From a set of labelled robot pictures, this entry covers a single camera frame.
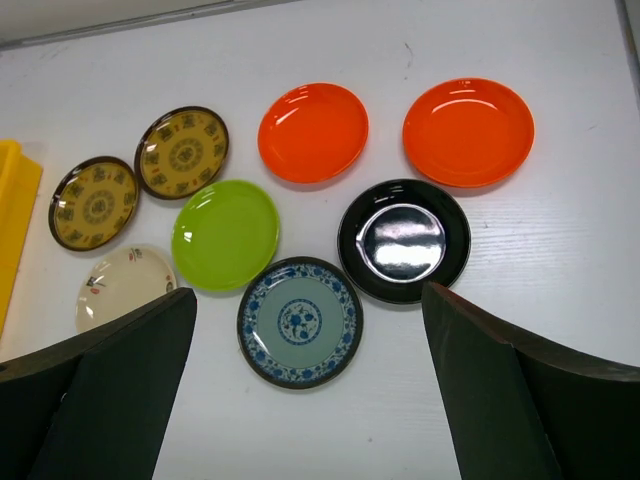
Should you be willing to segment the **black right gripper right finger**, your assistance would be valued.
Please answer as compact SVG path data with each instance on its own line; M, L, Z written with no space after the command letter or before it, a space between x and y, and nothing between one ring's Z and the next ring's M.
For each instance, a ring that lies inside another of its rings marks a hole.
M638 478L638 367L546 339L434 282L422 312L462 478Z

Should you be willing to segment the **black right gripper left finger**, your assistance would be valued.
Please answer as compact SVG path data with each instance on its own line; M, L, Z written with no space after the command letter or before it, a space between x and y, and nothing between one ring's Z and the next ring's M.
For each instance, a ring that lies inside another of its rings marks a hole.
M4 479L150 479L188 358L190 288L1 365Z

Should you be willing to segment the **yellow brown patterned plate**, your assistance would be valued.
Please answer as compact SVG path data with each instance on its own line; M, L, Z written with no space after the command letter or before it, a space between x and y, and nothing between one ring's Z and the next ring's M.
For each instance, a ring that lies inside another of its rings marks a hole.
M88 159L56 187L48 211L50 232L67 250L98 249L131 223L139 197L136 175L126 162L112 156Z
M225 122L201 106L184 106L155 120L134 156L134 171L146 193L161 200L187 198L211 184L230 148Z

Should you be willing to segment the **black glossy plate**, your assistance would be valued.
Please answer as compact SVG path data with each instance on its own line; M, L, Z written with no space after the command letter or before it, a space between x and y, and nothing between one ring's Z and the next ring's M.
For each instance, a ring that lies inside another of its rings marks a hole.
M471 228L456 200L416 179L372 186L344 212L337 251L350 280L389 304L421 301L423 284L445 287L460 276L471 251Z

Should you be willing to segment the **green plastic plate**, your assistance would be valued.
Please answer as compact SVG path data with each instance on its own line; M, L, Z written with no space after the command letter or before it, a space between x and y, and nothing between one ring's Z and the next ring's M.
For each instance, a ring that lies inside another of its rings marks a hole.
M209 292L236 290L271 262L280 218L271 196L245 180L197 192L174 223L171 251L182 277Z

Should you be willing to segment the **blue floral patterned plate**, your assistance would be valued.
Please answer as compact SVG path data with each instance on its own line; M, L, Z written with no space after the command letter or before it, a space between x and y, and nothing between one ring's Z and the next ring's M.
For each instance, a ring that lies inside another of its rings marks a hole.
M251 369L291 390L323 385L354 358L364 328L360 298L335 265L290 257L254 279L241 300L236 332Z

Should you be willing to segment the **orange plate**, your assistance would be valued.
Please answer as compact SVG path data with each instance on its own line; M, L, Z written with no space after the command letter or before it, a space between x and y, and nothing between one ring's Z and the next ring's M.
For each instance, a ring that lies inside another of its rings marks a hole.
M500 183L526 161L534 117L509 87L458 78L420 95L409 108L402 143L410 164L428 179L473 189Z
M343 86L316 82L288 91L271 105L261 120L257 146L271 173L314 184L351 167L368 134L363 102Z

